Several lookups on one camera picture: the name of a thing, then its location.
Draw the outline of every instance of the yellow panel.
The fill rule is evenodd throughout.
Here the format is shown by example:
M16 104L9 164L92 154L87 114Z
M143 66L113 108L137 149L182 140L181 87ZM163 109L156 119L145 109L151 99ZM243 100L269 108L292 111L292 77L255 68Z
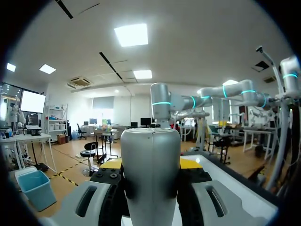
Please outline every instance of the yellow panel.
M182 158L180 158L180 165L181 165L181 169L203 168L196 161L189 160L189 159L182 159Z
M106 161L104 164L100 166L100 168L110 168L110 169L120 169L121 167L121 159L111 159Z

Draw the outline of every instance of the blue trash bin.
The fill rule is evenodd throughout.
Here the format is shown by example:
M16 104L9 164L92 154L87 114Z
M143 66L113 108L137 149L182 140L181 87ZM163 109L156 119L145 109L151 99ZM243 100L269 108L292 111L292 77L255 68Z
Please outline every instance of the blue trash bin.
M42 171L30 172L18 178L21 191L40 212L56 202L49 178Z

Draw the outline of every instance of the blind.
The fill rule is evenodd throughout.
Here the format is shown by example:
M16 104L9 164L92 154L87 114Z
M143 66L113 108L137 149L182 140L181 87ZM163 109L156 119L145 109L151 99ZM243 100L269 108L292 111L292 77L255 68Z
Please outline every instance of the blind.
M230 114L230 103L229 103L229 100L222 100L222 115L221 115L221 119L223 119L224 121L230 121L229 114Z
M93 109L112 109L114 108L114 97L93 98Z
M212 99L212 106L213 106L213 121L219 121L220 120L220 105L221 105L221 99L213 98Z

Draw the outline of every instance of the white shelving unit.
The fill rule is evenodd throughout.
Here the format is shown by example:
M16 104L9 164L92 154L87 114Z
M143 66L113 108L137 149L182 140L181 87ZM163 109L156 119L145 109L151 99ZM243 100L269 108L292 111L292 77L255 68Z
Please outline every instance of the white shelving unit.
M51 142L57 142L57 134L64 133L66 136L68 135L67 130L67 120L68 120L68 105L59 105L59 106L49 106L49 103L46 103L45 110L45 132L51 136ZM51 124L65 124L65 129L49 129L49 125Z

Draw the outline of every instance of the monitor screen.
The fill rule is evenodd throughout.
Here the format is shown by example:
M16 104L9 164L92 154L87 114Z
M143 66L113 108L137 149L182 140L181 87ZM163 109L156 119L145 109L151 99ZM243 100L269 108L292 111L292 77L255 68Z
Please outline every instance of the monitor screen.
M45 95L32 93L23 90L21 97L21 111L32 113L43 113L45 104Z
M90 124L97 124L97 119L89 119L89 121Z
M151 118L141 118L140 125L143 126L150 126L151 125Z
M132 121L132 122L131 122L131 127L136 127L136 128L137 128L137 127L138 127L138 123L137 123L137 122L134 122L134 121Z

